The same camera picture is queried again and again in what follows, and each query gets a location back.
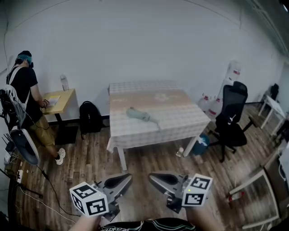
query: wooden desk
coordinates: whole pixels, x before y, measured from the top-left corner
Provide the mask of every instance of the wooden desk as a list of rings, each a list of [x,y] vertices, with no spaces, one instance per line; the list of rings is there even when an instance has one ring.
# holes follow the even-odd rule
[[[75,89],[69,89],[68,91],[56,91],[49,92],[43,95],[43,99],[49,99],[51,96],[60,96],[58,102],[49,108],[42,109],[43,114],[52,115],[54,114],[57,121],[59,122],[59,130],[56,144],[67,144],[75,143],[78,126],[64,126],[63,120],[61,119],[60,113],[63,113],[68,105],[69,100],[72,97],[76,97]]]
[[[75,95],[75,89],[69,89],[68,91],[56,91],[45,93],[43,99],[49,99],[51,96],[61,96],[58,102],[53,107],[42,109],[43,114],[51,115],[51,114],[59,114],[63,113],[68,101]]]

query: backpack strap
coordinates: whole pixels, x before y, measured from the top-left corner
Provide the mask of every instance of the backpack strap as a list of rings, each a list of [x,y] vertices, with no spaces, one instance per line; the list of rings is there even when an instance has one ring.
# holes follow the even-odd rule
[[[8,81],[7,84],[11,85],[13,79],[15,78],[15,75],[17,74],[17,72],[21,69],[22,67],[16,67],[15,70],[12,72],[11,78]]]
[[[12,72],[12,75],[11,75],[11,78],[10,80],[8,81],[8,84],[11,85],[12,81],[14,80],[15,78],[15,75],[17,74],[17,72],[21,69],[22,67],[16,67],[15,70]],[[28,92],[28,95],[27,95],[27,99],[25,100],[25,108],[27,107],[27,103],[28,103],[28,99],[29,99],[29,96],[30,96],[30,90]]]

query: person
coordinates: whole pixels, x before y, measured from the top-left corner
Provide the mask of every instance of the person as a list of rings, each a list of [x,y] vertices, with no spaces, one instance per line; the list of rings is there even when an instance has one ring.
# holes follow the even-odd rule
[[[99,226],[100,216],[86,217],[82,215],[70,231],[223,231],[206,207],[186,207],[187,221],[178,218],[161,218],[141,222],[117,222]]]
[[[21,68],[17,71],[12,82],[10,82],[11,76],[17,67]],[[17,96],[22,103],[25,103],[29,95],[26,118],[22,128],[28,131],[36,145],[41,144],[46,147],[48,152],[55,158],[57,165],[61,165],[65,157],[65,150],[60,148],[57,151],[55,147],[53,131],[40,109],[40,107],[46,108],[49,102],[44,100],[39,92],[38,81],[32,67],[31,53],[22,51],[18,54],[14,67],[7,76],[6,83],[9,84],[10,82],[10,85],[15,88]]]

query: teal hair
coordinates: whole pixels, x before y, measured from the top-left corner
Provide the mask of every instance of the teal hair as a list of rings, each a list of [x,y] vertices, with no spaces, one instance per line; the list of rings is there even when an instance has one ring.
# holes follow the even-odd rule
[[[23,61],[27,60],[29,65],[32,63],[32,57],[30,57],[28,55],[18,55],[17,59],[20,59],[20,60],[23,60]]]

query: black office chair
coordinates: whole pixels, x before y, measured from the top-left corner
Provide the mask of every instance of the black office chair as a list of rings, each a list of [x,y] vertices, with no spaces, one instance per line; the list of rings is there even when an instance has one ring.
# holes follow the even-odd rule
[[[249,117],[250,122],[242,130],[238,122],[248,97],[247,87],[241,82],[234,82],[233,86],[225,85],[223,89],[223,107],[221,113],[216,117],[216,132],[210,131],[209,134],[218,139],[217,142],[211,143],[209,146],[221,145],[222,159],[225,160],[225,146],[236,152],[234,147],[239,147],[247,144],[247,139],[244,132],[251,126],[256,124]]]

